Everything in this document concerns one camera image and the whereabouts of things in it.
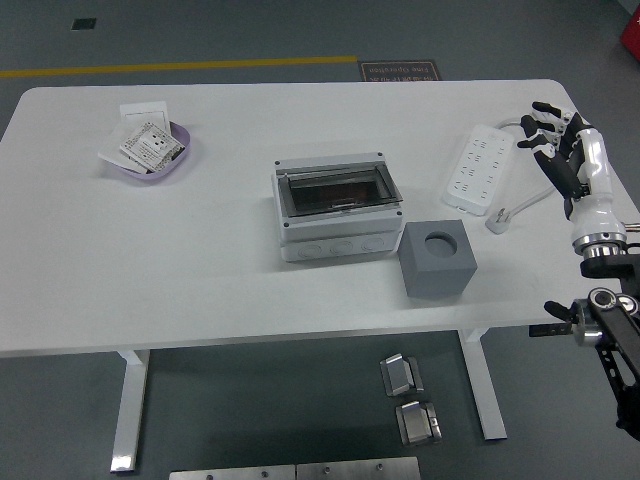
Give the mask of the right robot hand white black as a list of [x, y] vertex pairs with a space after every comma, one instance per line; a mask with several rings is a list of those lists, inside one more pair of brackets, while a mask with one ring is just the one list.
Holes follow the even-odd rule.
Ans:
[[613, 211], [612, 169], [599, 130], [577, 111], [540, 101], [520, 126], [525, 139], [518, 146], [531, 151], [564, 199], [576, 254], [585, 256], [598, 244], [623, 249], [627, 233]]

